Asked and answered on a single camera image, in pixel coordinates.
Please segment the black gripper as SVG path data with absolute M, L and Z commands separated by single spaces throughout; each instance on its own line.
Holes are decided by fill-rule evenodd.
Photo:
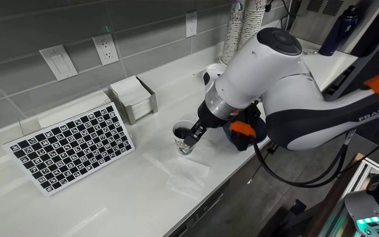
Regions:
M 186 147 L 194 147 L 206 132 L 206 128 L 218 128 L 224 124 L 222 119 L 215 118 L 205 103 L 197 108 L 198 122 L 189 130 L 188 136 L 184 139 Z

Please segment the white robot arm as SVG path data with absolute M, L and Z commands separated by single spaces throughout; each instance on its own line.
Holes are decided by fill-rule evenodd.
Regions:
M 197 122 L 184 144 L 194 147 L 209 128 L 224 127 L 243 151 L 268 137 L 288 151 L 321 147 L 379 119 L 379 76 L 335 101 L 326 101 L 289 33 L 264 28 L 209 81 Z

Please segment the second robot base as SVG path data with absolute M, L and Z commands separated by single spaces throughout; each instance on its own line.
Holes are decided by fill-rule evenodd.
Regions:
M 379 164 L 364 159 L 324 220 L 318 237 L 379 237 Z

